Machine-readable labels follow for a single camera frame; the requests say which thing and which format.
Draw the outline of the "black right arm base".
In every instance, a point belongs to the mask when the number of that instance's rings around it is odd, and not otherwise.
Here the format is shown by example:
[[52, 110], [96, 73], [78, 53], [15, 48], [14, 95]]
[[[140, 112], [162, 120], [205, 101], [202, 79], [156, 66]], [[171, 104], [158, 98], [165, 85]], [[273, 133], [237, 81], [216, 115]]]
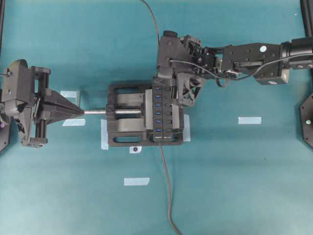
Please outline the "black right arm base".
[[306, 144], [313, 147], [313, 94], [300, 105], [302, 138]]

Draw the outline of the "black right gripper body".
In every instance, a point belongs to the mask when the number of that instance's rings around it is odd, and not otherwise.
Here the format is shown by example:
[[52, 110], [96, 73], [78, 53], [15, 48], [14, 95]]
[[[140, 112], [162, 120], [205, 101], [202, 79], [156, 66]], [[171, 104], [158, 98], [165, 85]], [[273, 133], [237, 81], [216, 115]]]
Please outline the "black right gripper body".
[[188, 58], [177, 60], [178, 73], [191, 73], [202, 78], [222, 78], [222, 47], [202, 46], [200, 39], [191, 35], [178, 36], [187, 51]]

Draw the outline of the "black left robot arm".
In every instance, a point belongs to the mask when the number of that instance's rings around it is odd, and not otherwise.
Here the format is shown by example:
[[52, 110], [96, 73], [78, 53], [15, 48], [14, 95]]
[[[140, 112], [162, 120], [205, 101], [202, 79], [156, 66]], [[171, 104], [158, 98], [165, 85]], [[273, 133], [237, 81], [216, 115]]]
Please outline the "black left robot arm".
[[48, 87], [50, 69], [17, 63], [6, 72], [0, 119], [5, 126], [16, 122], [22, 146], [43, 147], [47, 144], [49, 124], [84, 114], [81, 108]]

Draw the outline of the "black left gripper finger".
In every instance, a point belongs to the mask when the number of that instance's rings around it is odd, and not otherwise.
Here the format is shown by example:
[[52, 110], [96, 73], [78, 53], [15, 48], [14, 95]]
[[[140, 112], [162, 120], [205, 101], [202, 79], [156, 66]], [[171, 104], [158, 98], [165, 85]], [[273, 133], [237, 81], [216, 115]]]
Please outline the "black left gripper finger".
[[77, 105], [70, 102], [68, 99], [60, 95], [58, 92], [51, 89], [45, 89], [44, 104], [66, 108], [69, 110], [73, 110], [75, 112], [84, 112]]
[[61, 111], [43, 111], [41, 112], [39, 119], [45, 120], [47, 124], [52, 124], [54, 122], [80, 117], [83, 114], [84, 111], [74, 113], [66, 113]]

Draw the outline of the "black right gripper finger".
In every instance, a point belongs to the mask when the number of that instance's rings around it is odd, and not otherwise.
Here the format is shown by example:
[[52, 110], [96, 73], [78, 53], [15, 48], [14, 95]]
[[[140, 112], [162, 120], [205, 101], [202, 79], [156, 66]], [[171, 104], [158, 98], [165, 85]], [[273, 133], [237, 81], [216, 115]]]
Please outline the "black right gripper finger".
[[178, 73], [177, 89], [179, 106], [194, 106], [202, 87], [202, 77], [191, 73]]
[[174, 78], [163, 78], [159, 76], [153, 77], [153, 83], [160, 85], [160, 86], [176, 86], [177, 82]]

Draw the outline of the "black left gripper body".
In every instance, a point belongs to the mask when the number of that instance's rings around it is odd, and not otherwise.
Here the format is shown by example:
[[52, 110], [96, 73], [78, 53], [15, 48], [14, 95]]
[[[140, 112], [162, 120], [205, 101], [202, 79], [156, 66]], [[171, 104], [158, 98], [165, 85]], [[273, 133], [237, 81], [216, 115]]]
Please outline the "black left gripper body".
[[43, 67], [32, 66], [31, 69], [34, 71], [35, 79], [38, 80], [38, 90], [35, 95], [36, 105], [33, 114], [35, 129], [35, 137], [30, 138], [28, 146], [30, 147], [42, 147], [44, 144], [47, 144], [46, 137], [46, 128], [47, 121], [41, 117], [43, 107], [44, 107], [44, 98], [46, 95], [46, 89], [49, 86], [49, 76], [51, 70]]

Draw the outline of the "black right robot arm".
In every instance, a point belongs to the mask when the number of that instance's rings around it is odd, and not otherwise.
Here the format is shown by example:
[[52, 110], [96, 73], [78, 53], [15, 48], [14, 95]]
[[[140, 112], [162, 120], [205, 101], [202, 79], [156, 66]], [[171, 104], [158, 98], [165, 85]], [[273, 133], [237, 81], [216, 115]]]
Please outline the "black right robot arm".
[[155, 105], [193, 106], [207, 80], [215, 80], [220, 88], [249, 77], [262, 85], [287, 84], [291, 69], [313, 67], [313, 39], [203, 47], [200, 39], [165, 31], [158, 43], [156, 67]]

